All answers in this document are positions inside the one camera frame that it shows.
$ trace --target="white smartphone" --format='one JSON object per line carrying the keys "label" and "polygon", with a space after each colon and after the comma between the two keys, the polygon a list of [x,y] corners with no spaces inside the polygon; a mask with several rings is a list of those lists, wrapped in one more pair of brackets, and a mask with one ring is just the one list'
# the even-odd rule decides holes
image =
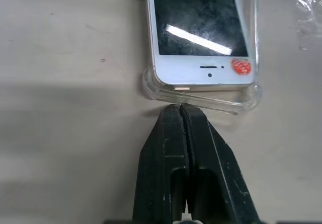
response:
{"label": "white smartphone", "polygon": [[154,77],[159,83],[253,83],[255,63],[240,0],[147,1]]}

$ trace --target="red sticker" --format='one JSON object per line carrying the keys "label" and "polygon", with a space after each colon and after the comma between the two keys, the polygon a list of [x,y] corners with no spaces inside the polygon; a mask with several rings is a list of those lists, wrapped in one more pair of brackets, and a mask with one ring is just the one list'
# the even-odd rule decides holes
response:
{"label": "red sticker", "polygon": [[246,76],[252,71],[252,64],[246,59],[233,59],[231,65],[237,74]]}

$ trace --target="black screen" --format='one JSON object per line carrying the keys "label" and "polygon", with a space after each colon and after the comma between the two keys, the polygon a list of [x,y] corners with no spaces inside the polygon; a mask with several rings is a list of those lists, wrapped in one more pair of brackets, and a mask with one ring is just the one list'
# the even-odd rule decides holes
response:
{"label": "black screen", "polygon": [[161,55],[248,56],[235,0],[154,3]]}

